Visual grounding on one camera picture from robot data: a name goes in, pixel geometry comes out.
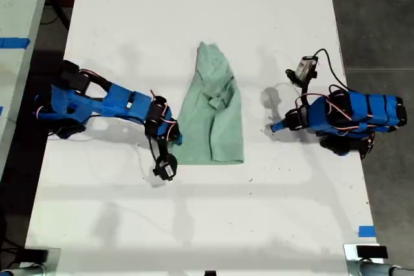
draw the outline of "robotic arm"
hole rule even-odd
[[[103,98],[87,96],[90,83],[99,85],[107,95]],[[169,181],[176,175],[177,159],[168,153],[167,144],[180,144],[182,136],[165,98],[127,90],[93,71],[63,61],[60,78],[51,85],[48,94],[36,96],[35,103],[37,119],[46,125],[49,135],[55,134],[61,139],[83,132],[89,119],[98,116],[143,125],[155,161],[153,172]],[[155,157],[152,140],[158,144],[158,158]]]
[[[325,52],[329,68],[339,85],[329,86],[329,95],[309,93],[308,86],[316,78],[317,54]],[[407,124],[407,113],[402,99],[381,94],[361,94],[344,85],[336,77],[328,52],[322,48],[313,56],[305,56],[296,71],[286,70],[292,84],[301,88],[296,108],[285,119],[271,126],[273,132],[289,128],[291,131],[313,129],[321,137],[321,146],[338,155],[358,150],[364,158],[372,149],[376,132],[392,132]],[[318,95],[309,105],[307,96]]]

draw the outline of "folded fabric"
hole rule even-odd
[[[183,141],[172,145],[171,152],[179,164],[243,163],[240,92],[227,59],[214,44],[199,45],[178,121]]]

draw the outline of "concrete floor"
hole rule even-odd
[[[414,267],[414,174],[410,169],[414,167],[414,123],[410,122],[414,113],[414,0],[334,0],[334,9],[349,86],[360,92],[398,95],[408,110],[409,122],[404,128],[377,135],[363,167],[379,243],[388,247],[390,263]],[[43,21],[53,18],[53,10],[46,8]],[[61,60],[66,36],[60,21],[40,27],[31,82],[48,83],[45,73]],[[32,91],[27,87],[25,98],[32,98]],[[29,103],[24,100],[22,110],[24,105]],[[26,123],[21,126],[23,132],[15,134],[14,151],[0,184],[3,198],[15,202],[3,207],[9,221],[8,236],[20,244],[25,241],[33,204],[23,201],[20,193],[36,192],[46,141],[45,135],[29,134],[38,130],[30,118],[21,111],[19,119]],[[36,171],[25,173],[25,165],[16,155],[34,148],[29,140],[38,142],[31,159]]]
[[[414,0],[333,0],[348,85],[400,96],[408,124],[362,162],[379,243],[414,267]]]

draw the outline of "gray floor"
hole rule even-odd
[[[414,0],[334,0],[334,8],[350,87],[398,95],[408,110],[408,125],[379,134],[363,167],[378,241],[388,246],[391,263],[414,267]],[[46,8],[43,22],[54,16]],[[59,56],[66,36],[59,21],[41,26],[37,55]],[[11,220],[21,226],[24,217]]]

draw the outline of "white table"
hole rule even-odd
[[[347,275],[343,244],[375,242],[357,235],[372,225],[359,156],[305,131],[263,132],[264,90],[280,114],[293,108],[284,71],[300,57],[325,47],[344,79],[332,0],[76,0],[65,58],[153,89],[177,115],[201,40],[241,90],[245,163],[181,165],[163,185],[143,128],[96,118],[49,139],[27,246],[61,248],[58,275]],[[324,57],[318,72],[310,90],[327,92]]]
[[[0,37],[29,38],[27,49],[0,48],[0,178],[16,128],[45,0],[0,0]]]

